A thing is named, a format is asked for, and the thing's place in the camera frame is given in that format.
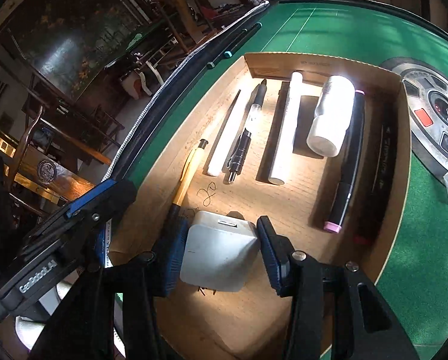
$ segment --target blue strip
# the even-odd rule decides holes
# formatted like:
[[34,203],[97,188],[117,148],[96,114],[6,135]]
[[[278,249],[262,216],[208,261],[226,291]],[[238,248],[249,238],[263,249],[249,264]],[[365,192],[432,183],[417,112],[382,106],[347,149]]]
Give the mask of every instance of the blue strip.
[[77,211],[80,210],[84,205],[89,203],[93,198],[97,197],[101,193],[107,191],[110,187],[115,184],[115,180],[107,179],[102,183],[96,185],[89,192],[82,195],[80,198],[77,198],[69,205],[69,211],[65,213],[67,218],[71,218],[71,216]]

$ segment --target red rectangle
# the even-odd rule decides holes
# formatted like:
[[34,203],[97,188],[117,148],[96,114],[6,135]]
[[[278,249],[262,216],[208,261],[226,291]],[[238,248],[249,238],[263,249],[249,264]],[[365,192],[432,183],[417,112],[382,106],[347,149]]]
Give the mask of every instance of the red rectangle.
[[429,127],[432,125],[432,119],[429,117],[428,113],[424,110],[424,108],[417,109],[414,111],[418,119],[421,121],[424,127]]

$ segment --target pink marker cap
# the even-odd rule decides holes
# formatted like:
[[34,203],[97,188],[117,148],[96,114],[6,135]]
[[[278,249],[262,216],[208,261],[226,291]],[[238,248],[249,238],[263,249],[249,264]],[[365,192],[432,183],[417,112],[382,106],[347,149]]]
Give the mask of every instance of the pink marker cap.
[[324,230],[328,231],[329,233],[339,233],[341,231],[342,227],[340,225],[336,225],[336,223],[332,222],[325,222],[324,223]]

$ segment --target green felt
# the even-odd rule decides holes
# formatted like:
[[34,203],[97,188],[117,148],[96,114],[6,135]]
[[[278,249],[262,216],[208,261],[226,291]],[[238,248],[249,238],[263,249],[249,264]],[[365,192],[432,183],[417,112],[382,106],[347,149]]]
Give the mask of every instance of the green felt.
[[[448,77],[448,42],[388,14],[338,4],[279,4],[261,23],[239,52],[206,72],[173,110],[130,175],[137,186],[204,93],[245,52],[309,52],[373,65],[412,57]],[[403,221],[378,288],[421,359],[431,358],[448,337],[448,202],[445,188],[415,157]]]

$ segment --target white stick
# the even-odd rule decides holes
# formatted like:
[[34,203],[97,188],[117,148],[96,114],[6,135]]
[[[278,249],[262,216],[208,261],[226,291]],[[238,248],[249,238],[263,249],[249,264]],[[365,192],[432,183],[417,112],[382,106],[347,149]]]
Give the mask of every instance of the white stick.
[[294,145],[295,129],[298,126],[302,90],[302,74],[299,72],[292,73],[289,92],[286,98],[286,108],[284,110],[273,165],[268,179],[269,182],[276,185],[286,183],[287,177],[289,176],[289,163]]
[[246,110],[247,102],[251,96],[252,91],[247,88],[241,89],[238,98],[235,101],[231,114],[226,122],[224,130],[222,130],[221,138],[216,145],[213,157],[210,159],[209,166],[207,168],[207,174],[209,176],[219,176],[222,171],[224,161],[226,161],[227,154],[231,149],[232,142],[238,133],[239,126],[241,125],[242,117]]

